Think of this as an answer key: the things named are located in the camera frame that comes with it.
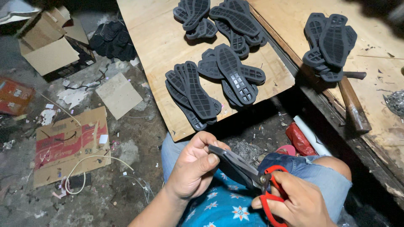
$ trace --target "denim shorts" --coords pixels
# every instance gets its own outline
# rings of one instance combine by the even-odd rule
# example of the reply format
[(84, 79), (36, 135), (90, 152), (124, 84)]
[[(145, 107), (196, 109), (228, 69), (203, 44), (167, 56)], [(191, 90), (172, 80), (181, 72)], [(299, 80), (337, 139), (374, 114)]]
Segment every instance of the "denim shorts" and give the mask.
[[(164, 181), (168, 180), (180, 152), (188, 143), (189, 141), (174, 143), (171, 135), (167, 133), (161, 149)], [(268, 167), (281, 165), (290, 174), (315, 184), (320, 188), (331, 220), (337, 223), (352, 183), (337, 171), (312, 163), (320, 157), (322, 156), (294, 157), (270, 153), (258, 166), (258, 171), (264, 172)]]

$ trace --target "white cable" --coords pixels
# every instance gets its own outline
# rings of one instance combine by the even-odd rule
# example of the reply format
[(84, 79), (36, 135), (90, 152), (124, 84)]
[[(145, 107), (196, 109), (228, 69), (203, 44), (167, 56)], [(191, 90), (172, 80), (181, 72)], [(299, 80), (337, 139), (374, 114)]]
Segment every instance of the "white cable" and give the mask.
[(119, 159), (119, 158), (114, 158), (114, 157), (104, 156), (104, 155), (92, 155), (92, 156), (88, 156), (88, 157), (86, 157), (86, 158), (81, 159), (81, 160), (76, 164), (76, 166), (72, 169), (72, 171), (70, 172), (70, 174), (67, 176), (67, 179), (66, 179), (66, 182), (65, 182), (65, 189), (66, 189), (66, 191), (67, 191), (69, 194), (76, 195), (76, 194), (79, 194), (79, 193), (83, 190), (84, 185), (86, 184), (86, 172), (84, 172), (84, 182), (83, 182), (83, 186), (81, 187), (80, 191), (78, 191), (78, 192), (71, 192), (71, 191), (69, 191), (69, 189), (67, 188), (67, 183), (69, 182), (70, 175), (73, 173), (74, 169), (79, 165), (79, 163), (80, 163), (81, 161), (83, 161), (84, 159), (91, 158), (91, 157), (113, 158), (113, 159), (116, 159), (116, 160), (118, 160), (118, 161), (121, 161), (123, 164), (127, 165), (132, 171), (134, 171), (134, 169), (133, 169), (132, 167), (130, 167), (126, 162), (122, 161), (122, 160)]

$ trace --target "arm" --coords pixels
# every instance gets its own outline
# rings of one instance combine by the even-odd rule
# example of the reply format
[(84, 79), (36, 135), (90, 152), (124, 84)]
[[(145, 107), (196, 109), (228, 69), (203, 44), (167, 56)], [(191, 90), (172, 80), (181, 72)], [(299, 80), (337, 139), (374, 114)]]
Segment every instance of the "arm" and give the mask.
[(188, 202), (202, 195), (210, 185), (219, 164), (215, 154), (208, 154), (208, 145), (230, 149), (208, 132), (198, 132), (178, 157), (166, 185), (156, 198), (130, 224), (148, 227), (174, 227)]
[[(267, 200), (271, 213), (283, 218), (288, 227), (336, 227), (330, 216), (320, 189), (312, 183), (286, 172), (272, 173), (277, 183), (288, 194), (285, 202)], [(279, 191), (271, 186), (271, 193), (280, 197)], [(253, 209), (262, 208), (259, 197), (255, 198)]]

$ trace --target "knee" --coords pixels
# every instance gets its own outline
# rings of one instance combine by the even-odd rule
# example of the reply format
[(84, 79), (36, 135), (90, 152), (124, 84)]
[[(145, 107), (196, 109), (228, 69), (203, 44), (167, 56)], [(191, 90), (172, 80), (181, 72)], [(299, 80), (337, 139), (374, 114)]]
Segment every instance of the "knee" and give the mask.
[(331, 168), (342, 174), (349, 181), (352, 181), (352, 175), (349, 166), (345, 162), (339, 160), (338, 158), (325, 156), (314, 160), (313, 163)]

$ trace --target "white pipe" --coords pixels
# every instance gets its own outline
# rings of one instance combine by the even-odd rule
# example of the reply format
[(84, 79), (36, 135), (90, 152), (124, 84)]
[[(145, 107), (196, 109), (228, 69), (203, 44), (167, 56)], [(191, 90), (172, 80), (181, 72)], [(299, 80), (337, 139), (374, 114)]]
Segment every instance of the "white pipe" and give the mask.
[(328, 149), (323, 145), (323, 143), (314, 134), (314, 132), (306, 125), (306, 123), (299, 117), (299, 115), (294, 117), (293, 120), (295, 120), (296, 125), (302, 131), (303, 135), (307, 138), (307, 140), (313, 146), (318, 155), (332, 156)]

